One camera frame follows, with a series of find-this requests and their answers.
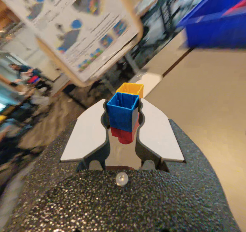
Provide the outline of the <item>blue one-stud block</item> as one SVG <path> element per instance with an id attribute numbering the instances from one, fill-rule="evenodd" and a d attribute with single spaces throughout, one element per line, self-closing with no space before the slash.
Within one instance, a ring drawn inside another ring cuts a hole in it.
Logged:
<path id="1" fill-rule="evenodd" d="M 139 96 L 117 92 L 107 103 L 107 114 L 110 126 L 132 132 L 139 112 Z"/>

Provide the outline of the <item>blue plastic bin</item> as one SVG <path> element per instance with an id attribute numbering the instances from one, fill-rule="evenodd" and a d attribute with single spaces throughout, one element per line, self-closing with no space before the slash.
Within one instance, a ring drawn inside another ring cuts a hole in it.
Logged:
<path id="1" fill-rule="evenodd" d="M 184 28 L 189 48 L 245 49 L 246 14 L 223 15 L 241 0 L 201 0 L 177 24 Z"/>

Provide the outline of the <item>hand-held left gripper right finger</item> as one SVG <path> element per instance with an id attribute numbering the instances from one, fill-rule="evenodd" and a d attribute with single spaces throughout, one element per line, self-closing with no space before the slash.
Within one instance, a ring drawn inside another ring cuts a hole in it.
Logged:
<path id="1" fill-rule="evenodd" d="M 146 99 L 139 101 L 136 154 L 142 161 L 151 159 L 147 154 L 161 161 L 185 161 L 168 117 Z"/>

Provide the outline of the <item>instruction sheet on clipboard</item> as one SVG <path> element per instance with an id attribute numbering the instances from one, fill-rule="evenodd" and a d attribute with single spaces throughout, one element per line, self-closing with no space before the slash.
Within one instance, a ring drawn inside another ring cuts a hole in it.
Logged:
<path id="1" fill-rule="evenodd" d="M 2 0 L 78 86 L 98 80 L 140 41 L 129 0 Z"/>

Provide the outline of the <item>yellow one-stud block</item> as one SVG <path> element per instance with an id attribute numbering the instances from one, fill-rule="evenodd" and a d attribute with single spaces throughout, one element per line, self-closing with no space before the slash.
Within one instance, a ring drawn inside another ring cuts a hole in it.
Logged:
<path id="1" fill-rule="evenodd" d="M 144 85 L 125 82 L 116 90 L 116 92 L 131 94 L 131 95 L 138 95 L 139 98 L 143 98 Z"/>

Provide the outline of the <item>red two-stud block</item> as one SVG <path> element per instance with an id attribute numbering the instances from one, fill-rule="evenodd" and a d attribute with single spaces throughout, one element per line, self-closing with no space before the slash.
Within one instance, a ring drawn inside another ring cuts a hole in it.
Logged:
<path id="1" fill-rule="evenodd" d="M 117 137 L 120 143 L 127 145 L 133 142 L 138 127 L 139 127 L 139 114 L 132 132 L 117 129 L 114 127 L 110 127 L 110 129 L 111 129 L 112 136 Z"/>

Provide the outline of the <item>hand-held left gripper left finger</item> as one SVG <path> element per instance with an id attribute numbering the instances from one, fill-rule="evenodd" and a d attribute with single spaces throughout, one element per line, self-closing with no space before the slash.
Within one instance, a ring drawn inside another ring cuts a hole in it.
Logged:
<path id="1" fill-rule="evenodd" d="M 61 155 L 60 162 L 82 161 L 109 146 L 106 99 L 101 99 L 78 118 Z"/>

